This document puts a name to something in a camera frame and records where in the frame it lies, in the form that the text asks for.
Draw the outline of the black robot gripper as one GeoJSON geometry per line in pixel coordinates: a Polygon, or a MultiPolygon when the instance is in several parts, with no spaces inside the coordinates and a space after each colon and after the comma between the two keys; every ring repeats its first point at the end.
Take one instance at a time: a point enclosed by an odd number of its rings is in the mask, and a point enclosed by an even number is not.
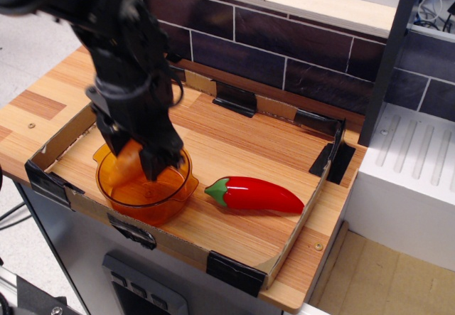
{"type": "Polygon", "coordinates": [[[148,181],[156,181],[168,167],[179,168],[183,142],[168,111],[174,99],[172,80],[178,77],[162,58],[150,68],[127,60],[95,58],[95,86],[86,94],[110,151],[119,156],[134,140],[142,145],[139,158],[148,181]]]}

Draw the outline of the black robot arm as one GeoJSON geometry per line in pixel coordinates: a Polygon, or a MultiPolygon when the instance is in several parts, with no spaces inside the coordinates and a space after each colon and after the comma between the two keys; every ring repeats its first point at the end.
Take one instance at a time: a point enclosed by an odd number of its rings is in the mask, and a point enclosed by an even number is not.
{"type": "Polygon", "coordinates": [[[95,84],[87,96],[97,127],[113,154],[140,144],[150,181],[181,163],[183,142],[168,111],[178,104],[179,78],[166,59],[168,38],[142,0],[1,0],[1,13],[41,11],[67,21],[91,55],[95,84]]]}

